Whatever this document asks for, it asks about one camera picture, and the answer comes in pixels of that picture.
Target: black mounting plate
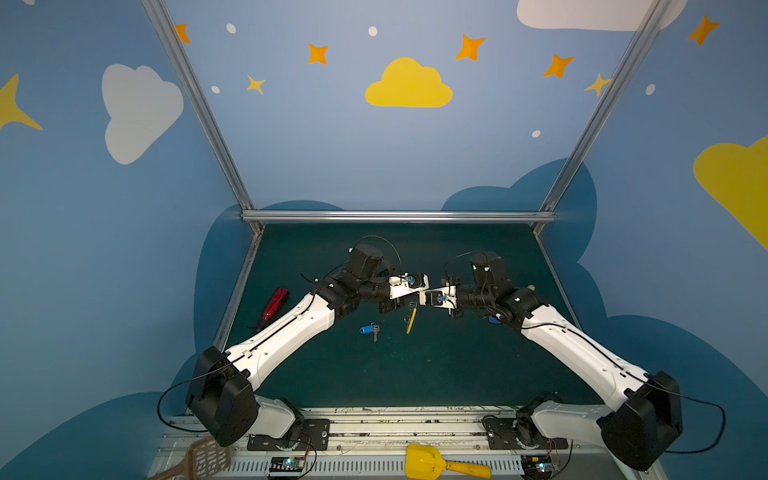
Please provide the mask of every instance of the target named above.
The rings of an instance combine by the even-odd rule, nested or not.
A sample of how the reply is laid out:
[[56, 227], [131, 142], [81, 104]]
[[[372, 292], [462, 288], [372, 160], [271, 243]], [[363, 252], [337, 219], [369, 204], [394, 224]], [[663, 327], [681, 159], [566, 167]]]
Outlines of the black mounting plate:
[[[515, 439], [515, 429], [512, 427], [514, 421], [514, 417], [486, 417], [483, 419], [485, 437], [488, 439], [488, 447], [491, 450], [520, 450], [523, 448]], [[552, 441], [552, 448], [555, 450], [567, 450], [570, 445], [566, 439], [547, 439], [539, 432], [533, 435], [533, 439], [543, 450], [549, 450], [550, 440]]]
[[[304, 419], [301, 423], [301, 432], [306, 433], [312, 439], [312, 447], [318, 452], [328, 449], [328, 428], [331, 421], [328, 419]], [[247, 449], [250, 452], [285, 452], [285, 449], [277, 447], [279, 439], [273, 439], [268, 435], [249, 435]], [[291, 451], [303, 450], [306, 444], [301, 441]]]

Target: robotic arm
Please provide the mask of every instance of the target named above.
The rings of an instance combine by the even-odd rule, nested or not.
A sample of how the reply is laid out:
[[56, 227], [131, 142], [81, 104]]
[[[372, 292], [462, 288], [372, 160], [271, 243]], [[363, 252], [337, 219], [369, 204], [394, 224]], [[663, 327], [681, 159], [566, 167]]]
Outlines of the robotic arm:
[[[188, 407], [222, 446], [244, 435], [266, 435], [289, 448], [301, 433], [300, 412], [254, 390], [286, 357], [360, 302], [377, 302], [385, 313], [401, 306], [404, 296], [419, 293], [422, 305], [446, 308], [452, 318], [465, 309], [485, 310], [560, 359], [603, 399], [599, 406], [541, 400], [524, 407], [514, 422], [523, 449], [564, 437], [604, 446], [621, 464], [648, 470], [683, 431], [677, 382], [664, 372], [649, 375], [595, 342], [537, 298], [533, 286], [516, 288], [496, 253], [477, 253], [470, 261], [474, 284], [449, 276], [430, 290], [421, 273], [394, 276], [380, 250], [362, 244], [349, 249], [349, 261], [338, 273], [316, 281], [313, 292], [272, 325], [224, 353], [215, 347], [203, 352], [187, 392]], [[387, 269], [379, 272], [382, 263]]]
[[446, 308], [451, 318], [464, 309], [487, 311], [544, 347], [604, 401], [602, 406], [534, 402], [515, 420], [518, 444], [536, 448], [543, 438], [574, 439], [604, 446], [634, 470], [648, 470], [683, 432], [677, 382], [665, 372], [652, 376], [612, 353], [543, 304], [533, 286], [515, 288], [496, 253], [477, 253], [470, 262], [474, 285], [446, 277], [440, 288], [422, 291], [419, 302]]
[[[380, 273], [382, 263], [387, 271]], [[404, 296], [429, 288], [421, 273], [392, 274], [379, 249], [350, 248], [349, 261], [338, 273], [318, 280], [313, 293], [266, 329], [224, 353], [212, 346], [200, 354], [187, 406], [219, 445], [246, 434], [268, 435], [284, 447], [294, 444], [303, 419], [299, 411], [283, 400], [255, 396], [254, 390], [285, 358], [360, 302], [377, 302], [385, 313], [400, 307]]]

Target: white cloud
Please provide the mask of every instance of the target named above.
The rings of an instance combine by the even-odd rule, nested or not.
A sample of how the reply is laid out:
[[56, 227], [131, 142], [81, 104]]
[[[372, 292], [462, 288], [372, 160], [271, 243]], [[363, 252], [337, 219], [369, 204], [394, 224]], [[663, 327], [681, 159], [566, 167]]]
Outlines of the white cloud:
[[149, 67], [110, 65], [101, 79], [107, 125], [107, 150], [119, 164], [138, 159], [181, 116], [181, 90]]
[[[661, 19], [674, 22], [688, 0], [672, 0]], [[635, 31], [653, 0], [520, 0], [518, 19], [532, 28]]]

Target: yellow plastic shovel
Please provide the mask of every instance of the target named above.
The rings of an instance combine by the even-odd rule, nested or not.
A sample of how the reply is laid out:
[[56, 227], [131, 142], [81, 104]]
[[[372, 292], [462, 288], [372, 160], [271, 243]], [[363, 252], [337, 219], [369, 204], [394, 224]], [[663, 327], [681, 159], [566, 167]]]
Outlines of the yellow plastic shovel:
[[425, 445], [408, 445], [406, 453], [406, 477], [416, 480], [437, 480], [445, 470], [464, 473], [473, 477], [491, 478], [491, 469], [485, 465], [446, 462], [438, 449]]

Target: yellow star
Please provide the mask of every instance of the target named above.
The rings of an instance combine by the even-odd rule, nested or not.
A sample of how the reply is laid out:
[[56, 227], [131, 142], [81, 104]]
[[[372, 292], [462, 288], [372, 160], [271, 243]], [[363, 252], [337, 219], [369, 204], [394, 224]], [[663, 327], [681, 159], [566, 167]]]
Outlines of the yellow star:
[[699, 46], [701, 46], [704, 43], [704, 40], [707, 39], [707, 35], [719, 26], [719, 23], [710, 22], [710, 19], [705, 15], [704, 20], [699, 24], [699, 28], [694, 30], [694, 33], [690, 34], [688, 40], [695, 40]]
[[598, 79], [588, 88], [585, 88], [584, 91], [594, 90], [598, 93], [598, 97], [599, 97], [600, 94], [603, 92], [603, 87], [607, 85], [609, 81], [611, 81], [610, 78], [604, 80], [603, 76], [598, 73]]
[[472, 40], [466, 35], [463, 35], [463, 37], [464, 45], [462, 46], [462, 50], [458, 53], [456, 60], [461, 60], [462, 58], [471, 58], [472, 60], [477, 61], [478, 48], [480, 48], [480, 45], [482, 45], [482, 42], [484, 42], [485, 39], [480, 38], [478, 40]]
[[571, 61], [573, 61], [575, 57], [570, 58], [560, 58], [557, 55], [555, 55], [552, 58], [552, 66], [549, 68], [549, 70], [546, 71], [542, 75], [542, 77], [548, 77], [549, 75], [557, 75], [560, 78], [563, 78], [563, 74], [565, 73], [565, 67], [568, 66]]
[[18, 88], [18, 75], [12, 76], [8, 83], [0, 88], [0, 128], [3, 128], [5, 124], [17, 121], [28, 127], [42, 130], [43, 127], [35, 123], [16, 105], [16, 88]]
[[248, 80], [250, 80], [250, 85], [248, 85], [248, 88], [246, 90], [258, 90], [260, 94], [264, 95], [264, 92], [261, 91], [261, 84], [265, 81], [255, 81], [253, 80], [250, 75], [248, 75]]
[[326, 50], [328, 50], [328, 47], [316, 47], [310, 43], [310, 52], [312, 52], [310, 55], [310, 63], [318, 61], [323, 65], [328, 65], [326, 63]]

